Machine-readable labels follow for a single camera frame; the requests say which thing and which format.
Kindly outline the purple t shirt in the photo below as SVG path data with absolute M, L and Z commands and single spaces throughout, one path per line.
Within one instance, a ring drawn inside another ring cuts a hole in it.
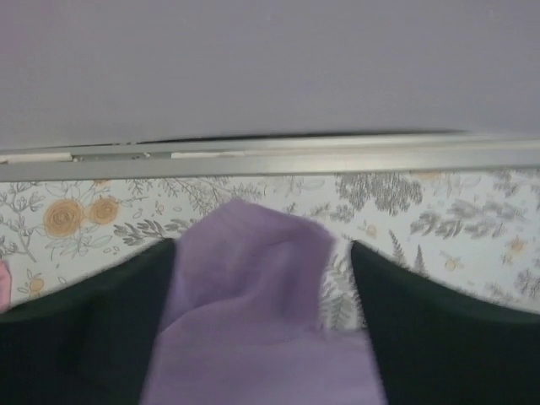
M 234 200 L 177 242 L 145 404 L 385 402 L 368 338 L 328 332 L 333 238 L 309 219 Z

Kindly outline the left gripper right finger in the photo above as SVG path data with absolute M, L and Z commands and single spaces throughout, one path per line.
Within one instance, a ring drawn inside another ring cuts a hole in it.
M 351 263 L 390 404 L 537 404 L 539 315 L 424 278 L 355 241 Z

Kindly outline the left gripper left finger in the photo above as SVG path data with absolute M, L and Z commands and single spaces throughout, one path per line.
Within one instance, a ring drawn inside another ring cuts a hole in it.
M 3 404 L 137 404 L 171 281 L 164 239 L 1 314 Z

